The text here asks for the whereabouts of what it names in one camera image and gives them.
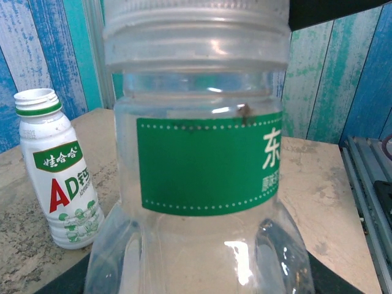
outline stone-textured tabletop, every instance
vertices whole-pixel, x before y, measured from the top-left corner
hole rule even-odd
[[[73,125],[107,215],[119,197],[113,112]],[[279,196],[313,255],[364,293],[381,293],[336,145],[283,138]],[[19,146],[0,154],[0,293],[34,293],[90,250],[52,242]]]

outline green label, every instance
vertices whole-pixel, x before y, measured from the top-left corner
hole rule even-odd
[[[270,199],[279,182],[282,113],[228,119],[137,119],[142,206],[216,216]]]
[[[36,167],[39,170],[45,170],[50,173],[58,173],[66,170],[83,158],[77,141],[35,152],[33,156]]]

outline small bottle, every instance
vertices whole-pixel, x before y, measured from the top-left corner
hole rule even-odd
[[[104,221],[75,130],[52,89],[14,95],[20,146],[53,241],[65,249],[91,244]]]

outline wall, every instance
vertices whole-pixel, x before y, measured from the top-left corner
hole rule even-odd
[[[18,91],[54,88],[70,119],[101,105],[83,6],[64,3],[0,0],[0,153],[19,143]]]
[[[83,11],[81,0],[0,0],[0,152],[18,144],[17,91],[54,87],[71,119],[102,105]],[[274,81],[284,135],[392,132],[392,4],[294,32],[291,56]]]

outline black object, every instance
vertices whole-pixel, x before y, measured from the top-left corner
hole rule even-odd
[[[392,228],[392,183],[376,181],[373,186],[386,219]]]
[[[292,31],[384,5],[390,0],[290,0]]]
[[[382,140],[381,149],[385,153],[386,157],[389,158],[390,160],[392,160],[392,154],[386,148],[386,145],[388,144],[388,142],[390,140],[392,140],[392,134],[389,134],[384,140]]]
[[[363,294],[309,254],[316,294]],[[83,294],[90,254],[36,294]]]

